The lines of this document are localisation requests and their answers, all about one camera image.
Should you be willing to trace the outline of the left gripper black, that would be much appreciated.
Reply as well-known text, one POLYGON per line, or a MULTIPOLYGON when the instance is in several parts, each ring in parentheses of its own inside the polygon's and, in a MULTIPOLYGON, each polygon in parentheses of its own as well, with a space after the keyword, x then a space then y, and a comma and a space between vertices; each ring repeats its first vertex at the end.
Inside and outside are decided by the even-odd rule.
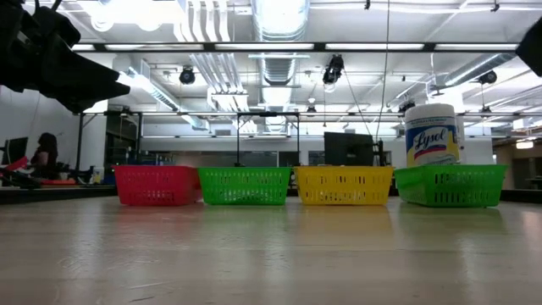
POLYGON ((115 70, 64 50, 56 32, 33 37, 0 32, 0 85, 13 91, 38 91, 78 114, 97 102, 127 95, 130 87, 118 82, 119 77, 115 70))

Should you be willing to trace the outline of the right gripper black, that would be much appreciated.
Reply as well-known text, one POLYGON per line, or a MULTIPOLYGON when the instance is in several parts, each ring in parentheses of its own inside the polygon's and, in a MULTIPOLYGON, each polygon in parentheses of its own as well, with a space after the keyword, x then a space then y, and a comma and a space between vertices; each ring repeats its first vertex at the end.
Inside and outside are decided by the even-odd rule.
POLYGON ((533 24, 518 43, 515 54, 542 77, 542 17, 533 24))

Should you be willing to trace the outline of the dark shelf unit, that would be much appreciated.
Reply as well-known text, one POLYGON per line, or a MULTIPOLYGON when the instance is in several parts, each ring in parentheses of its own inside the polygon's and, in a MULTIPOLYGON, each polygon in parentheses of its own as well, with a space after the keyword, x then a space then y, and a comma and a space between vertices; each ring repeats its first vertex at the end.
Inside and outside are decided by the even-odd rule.
POLYGON ((108 116, 104 164, 107 168, 114 165, 138 164, 141 159, 141 116, 108 116))

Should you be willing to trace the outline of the person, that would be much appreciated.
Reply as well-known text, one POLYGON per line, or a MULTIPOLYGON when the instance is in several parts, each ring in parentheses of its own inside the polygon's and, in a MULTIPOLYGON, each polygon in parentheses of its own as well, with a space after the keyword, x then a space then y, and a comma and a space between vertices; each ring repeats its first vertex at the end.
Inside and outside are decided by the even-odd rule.
POLYGON ((57 137, 48 132, 42 133, 38 139, 38 148, 30 160, 30 165, 34 169, 31 175, 38 179, 56 180, 57 159, 57 137))

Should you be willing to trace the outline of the dark small monitor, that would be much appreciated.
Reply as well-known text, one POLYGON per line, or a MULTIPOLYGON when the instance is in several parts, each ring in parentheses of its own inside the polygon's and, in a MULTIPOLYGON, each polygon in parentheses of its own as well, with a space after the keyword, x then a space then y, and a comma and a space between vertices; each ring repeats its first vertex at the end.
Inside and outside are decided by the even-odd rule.
POLYGON ((9 165, 25 156, 28 138, 20 137, 7 139, 0 147, 2 153, 1 165, 9 165))

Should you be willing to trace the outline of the red object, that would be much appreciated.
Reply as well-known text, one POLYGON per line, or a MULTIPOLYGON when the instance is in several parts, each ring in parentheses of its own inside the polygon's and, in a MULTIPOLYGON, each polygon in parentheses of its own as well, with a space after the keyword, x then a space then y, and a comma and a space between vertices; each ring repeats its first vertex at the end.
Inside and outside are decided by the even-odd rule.
POLYGON ((28 164, 28 158, 23 157, 11 164, 8 164, 7 166, 4 167, 4 169, 9 170, 9 171, 15 171, 17 169, 25 169, 27 167, 27 164, 28 164))

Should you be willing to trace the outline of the red plastic basket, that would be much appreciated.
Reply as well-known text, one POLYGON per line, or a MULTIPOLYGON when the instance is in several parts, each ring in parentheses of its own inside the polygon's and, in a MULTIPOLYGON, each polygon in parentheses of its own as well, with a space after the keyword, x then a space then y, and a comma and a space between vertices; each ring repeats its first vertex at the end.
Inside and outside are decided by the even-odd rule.
POLYGON ((202 198, 193 167, 117 165, 113 169, 119 200, 127 206, 183 206, 202 198))

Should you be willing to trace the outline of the black overhead rig beam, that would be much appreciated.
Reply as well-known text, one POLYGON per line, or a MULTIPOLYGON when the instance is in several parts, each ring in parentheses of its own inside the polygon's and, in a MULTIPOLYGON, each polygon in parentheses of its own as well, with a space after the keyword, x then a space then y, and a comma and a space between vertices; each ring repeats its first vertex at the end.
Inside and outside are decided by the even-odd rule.
POLYGON ((512 53, 516 43, 149 42, 80 43, 77 53, 512 53))

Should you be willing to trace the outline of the Lysol wipes canister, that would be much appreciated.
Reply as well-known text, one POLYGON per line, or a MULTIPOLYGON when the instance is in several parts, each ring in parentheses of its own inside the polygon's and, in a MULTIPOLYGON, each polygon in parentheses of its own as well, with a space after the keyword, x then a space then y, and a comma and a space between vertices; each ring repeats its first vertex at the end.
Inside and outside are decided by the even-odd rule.
POLYGON ((460 162, 455 109, 431 103, 405 112, 406 166, 460 162))

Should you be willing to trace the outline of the green plastic basket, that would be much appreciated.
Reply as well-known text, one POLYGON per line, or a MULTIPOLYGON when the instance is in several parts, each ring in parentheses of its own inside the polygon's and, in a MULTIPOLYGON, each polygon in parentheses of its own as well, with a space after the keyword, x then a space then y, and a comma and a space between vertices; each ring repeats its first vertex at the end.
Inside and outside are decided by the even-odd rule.
POLYGON ((499 204, 507 167, 498 164, 422 165, 395 171, 405 202, 431 208, 487 208, 499 204))
POLYGON ((286 201, 289 167, 201 167, 197 169, 208 205, 280 206, 286 201))

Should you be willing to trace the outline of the black monitor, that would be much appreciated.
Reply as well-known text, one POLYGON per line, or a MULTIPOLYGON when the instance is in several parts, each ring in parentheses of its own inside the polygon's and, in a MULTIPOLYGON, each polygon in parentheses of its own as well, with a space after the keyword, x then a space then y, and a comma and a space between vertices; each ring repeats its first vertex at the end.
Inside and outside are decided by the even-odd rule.
POLYGON ((352 133, 324 133, 324 162, 335 166, 373 166, 373 138, 352 133))

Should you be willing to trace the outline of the yellow plastic basket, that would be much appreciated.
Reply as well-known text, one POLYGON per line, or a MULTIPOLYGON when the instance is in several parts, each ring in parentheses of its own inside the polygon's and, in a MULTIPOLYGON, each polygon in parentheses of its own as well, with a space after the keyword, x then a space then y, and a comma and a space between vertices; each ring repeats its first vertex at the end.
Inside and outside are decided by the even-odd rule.
POLYGON ((385 205, 393 174, 390 166, 295 167, 298 197, 306 206, 385 205))

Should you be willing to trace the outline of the black background table frame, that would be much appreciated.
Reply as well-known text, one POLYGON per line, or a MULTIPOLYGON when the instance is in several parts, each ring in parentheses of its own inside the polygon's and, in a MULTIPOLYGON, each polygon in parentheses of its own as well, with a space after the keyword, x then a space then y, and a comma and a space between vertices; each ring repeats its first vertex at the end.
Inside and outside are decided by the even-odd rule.
POLYGON ((78 184, 93 184, 92 173, 94 167, 105 168, 104 177, 106 173, 112 171, 112 167, 107 168, 104 164, 106 123, 108 116, 118 115, 139 115, 141 116, 141 127, 143 125, 142 113, 105 111, 102 113, 79 114, 75 168, 70 170, 69 175, 78 184))
POLYGON ((289 117, 295 117, 296 118, 296 152, 297 152, 297 164, 301 163, 301 144, 300 144, 300 114, 298 112, 274 112, 274 111, 263 111, 263 112, 236 112, 236 127, 237 127, 237 133, 236 133, 236 162, 234 163, 235 167, 243 167, 243 164, 241 163, 241 136, 240 136, 240 129, 241 129, 241 118, 242 117, 261 117, 261 118, 273 118, 273 117, 284 117, 286 120, 289 117))

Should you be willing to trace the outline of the silver ceiling air duct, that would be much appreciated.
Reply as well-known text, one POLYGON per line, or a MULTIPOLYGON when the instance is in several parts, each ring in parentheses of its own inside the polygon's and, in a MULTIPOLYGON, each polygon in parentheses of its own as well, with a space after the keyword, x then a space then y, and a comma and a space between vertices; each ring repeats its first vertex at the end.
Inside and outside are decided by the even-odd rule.
MULTIPOLYGON (((259 42, 300 42, 305 31, 310 0, 251 0, 255 38, 259 42)), ((271 86, 286 86, 293 78, 292 58, 260 60, 263 79, 271 86)))

